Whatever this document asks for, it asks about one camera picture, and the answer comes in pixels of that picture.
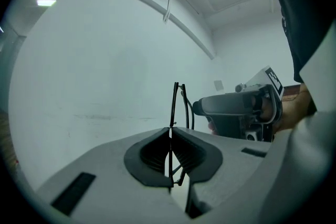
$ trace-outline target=ceiling light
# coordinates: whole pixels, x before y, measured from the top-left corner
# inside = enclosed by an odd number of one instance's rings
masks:
[[[37,0],[38,6],[50,7],[56,0]]]

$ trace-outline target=black slot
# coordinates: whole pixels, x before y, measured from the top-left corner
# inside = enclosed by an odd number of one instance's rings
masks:
[[[51,205],[63,214],[70,215],[95,178],[95,175],[81,173]]]
[[[252,148],[247,148],[247,147],[243,148],[241,152],[244,152],[246,154],[253,155],[256,157],[261,157],[261,158],[265,158],[267,154],[267,152],[258,151],[258,150],[254,150]]]

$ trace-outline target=black shirt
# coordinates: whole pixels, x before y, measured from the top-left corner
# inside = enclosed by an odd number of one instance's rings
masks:
[[[279,0],[282,26],[293,58],[294,80],[321,44],[334,19],[332,0]]]

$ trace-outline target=black rectangular label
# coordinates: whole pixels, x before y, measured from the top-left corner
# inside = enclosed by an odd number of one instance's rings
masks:
[[[282,87],[280,81],[278,80],[278,77],[275,75],[275,73],[273,72],[273,70],[271,68],[267,69],[265,71],[265,73],[267,74],[267,76],[269,77],[269,79],[271,80],[271,82],[273,83],[276,91],[278,92],[278,95],[280,96],[283,87]]]

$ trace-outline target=black wire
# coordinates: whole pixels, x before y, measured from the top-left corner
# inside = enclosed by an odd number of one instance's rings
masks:
[[[176,172],[177,172],[178,170],[180,170],[181,167],[182,167],[182,165],[180,164],[177,168],[175,168],[175,169],[173,170],[173,175],[175,175]]]
[[[184,108],[185,108],[185,125],[189,129],[189,109],[188,109],[188,102],[187,102],[187,93],[185,91],[185,85],[182,84],[182,97],[184,102]]]
[[[195,127],[195,114],[194,114],[193,106],[190,104],[188,98],[187,98],[187,102],[191,110],[191,130],[193,130]]]
[[[173,127],[174,125],[176,94],[177,94],[178,88],[179,88],[178,82],[175,82],[174,92],[173,92],[172,112],[170,116],[170,127]]]
[[[184,176],[185,176],[185,169],[182,170],[181,175],[180,175],[180,179],[179,179],[179,181],[177,183],[179,186],[182,186]]]
[[[188,100],[188,98],[186,97],[187,103],[190,106],[190,110],[191,110],[191,130],[194,129],[195,127],[195,114],[194,114],[194,110],[193,110],[193,106],[191,105],[190,101]]]
[[[172,151],[172,142],[171,142],[171,138],[169,138],[170,140],[170,149],[169,149],[169,178],[171,179],[173,186],[174,186],[174,178],[173,178],[173,151]]]

